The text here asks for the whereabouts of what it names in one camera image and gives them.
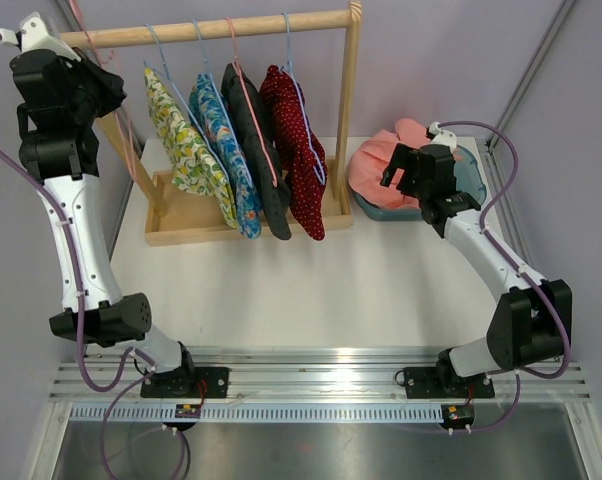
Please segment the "pink wire hanger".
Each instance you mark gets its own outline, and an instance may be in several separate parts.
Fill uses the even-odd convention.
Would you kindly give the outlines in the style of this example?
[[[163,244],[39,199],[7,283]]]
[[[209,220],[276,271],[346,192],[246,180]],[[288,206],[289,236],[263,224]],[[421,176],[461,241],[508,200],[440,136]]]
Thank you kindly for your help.
[[[88,46],[96,59],[96,63],[102,71],[101,77],[105,81],[105,85],[108,89],[108,100],[106,101],[106,104],[108,107],[111,108],[111,111],[115,115],[115,125],[118,129],[120,139],[123,142],[125,164],[132,180],[136,181],[137,168],[135,160],[133,159],[135,149],[131,131],[131,119],[127,113],[124,114],[124,118],[127,121],[127,127],[124,127],[123,121],[121,120],[120,116],[116,113],[116,111],[122,107],[125,98],[125,94],[123,91],[123,80],[106,69],[106,66],[108,66],[112,62],[116,63],[118,59],[113,50],[110,51],[106,59],[102,57],[95,45],[95,42],[93,41],[92,35],[88,32],[85,26],[84,15],[80,8],[79,2],[76,0],[70,0],[69,5],[73,16],[79,24],[80,30],[84,34],[85,39],[88,42]]]

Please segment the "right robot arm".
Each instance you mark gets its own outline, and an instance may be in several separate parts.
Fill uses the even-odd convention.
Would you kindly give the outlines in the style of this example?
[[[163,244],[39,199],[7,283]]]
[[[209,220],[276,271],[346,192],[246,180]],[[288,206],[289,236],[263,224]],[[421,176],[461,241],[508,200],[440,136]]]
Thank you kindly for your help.
[[[447,145],[397,144],[381,179],[417,199],[422,219],[465,257],[496,301],[484,337],[440,352],[432,366],[404,368],[411,399],[489,399],[493,374],[528,371],[555,357],[570,363],[570,287],[547,280],[493,233],[485,209],[458,189],[455,164]]]

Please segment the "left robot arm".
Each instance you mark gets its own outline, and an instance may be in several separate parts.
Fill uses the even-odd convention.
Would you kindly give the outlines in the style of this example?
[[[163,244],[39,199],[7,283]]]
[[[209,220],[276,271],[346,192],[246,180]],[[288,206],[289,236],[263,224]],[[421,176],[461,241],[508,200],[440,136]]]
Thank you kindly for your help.
[[[10,68],[23,98],[19,158],[48,211],[64,281],[62,310],[49,325],[55,336],[75,343],[84,382],[98,392],[114,387],[89,375],[86,348],[96,344],[145,366],[144,398],[226,397],[229,369],[196,365],[185,345],[153,324],[145,294],[123,294],[110,265],[98,218],[93,123],[121,106],[122,79],[78,53],[47,48],[19,54]]]

